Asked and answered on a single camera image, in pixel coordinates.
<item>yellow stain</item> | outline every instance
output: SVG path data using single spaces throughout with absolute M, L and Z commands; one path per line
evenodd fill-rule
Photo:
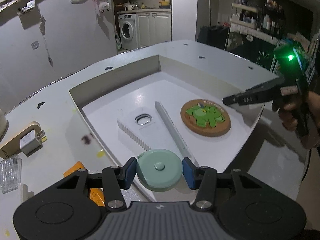
M 105 154 L 104 154 L 104 150 L 101 150 L 101 151 L 98 151 L 98 153 L 97 153 L 97 157 L 98 158 L 101 158 L 101 157 L 103 157 Z
M 47 139 L 48 139 L 47 136 L 44 136 L 41 138 L 41 142 L 44 143 Z

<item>black cable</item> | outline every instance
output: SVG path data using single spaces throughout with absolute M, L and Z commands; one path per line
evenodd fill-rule
M 310 165 L 310 159 L 311 159 L 311 150 L 309 150 L 308 164 L 307 164 L 307 167 L 306 167 L 306 171 L 304 172 L 304 175 L 302 177 L 302 181 L 304 180 L 304 178 L 307 175 L 307 172 L 308 172 L 308 169 L 309 169 L 309 165 Z

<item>kitchen cabinet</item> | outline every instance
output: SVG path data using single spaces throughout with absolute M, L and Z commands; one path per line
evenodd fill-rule
M 171 41 L 171 13 L 137 13 L 139 25 L 139 47 Z

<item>round brown coaster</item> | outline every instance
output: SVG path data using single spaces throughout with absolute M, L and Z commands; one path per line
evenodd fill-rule
M 191 131 L 204 136 L 221 136 L 231 127 L 227 111 L 209 100 L 196 99 L 185 103 L 180 115 Z

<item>orange packet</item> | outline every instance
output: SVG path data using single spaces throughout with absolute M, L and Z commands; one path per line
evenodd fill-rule
M 76 170 L 79 169 L 85 169 L 83 164 L 81 162 L 77 162 L 75 165 L 73 165 L 69 170 L 67 170 L 65 173 L 63 173 L 63 177 L 66 177 L 73 173 Z M 90 199 L 93 200 L 98 206 L 104 207 L 104 196 L 103 192 L 99 188 L 92 188 L 90 189 Z

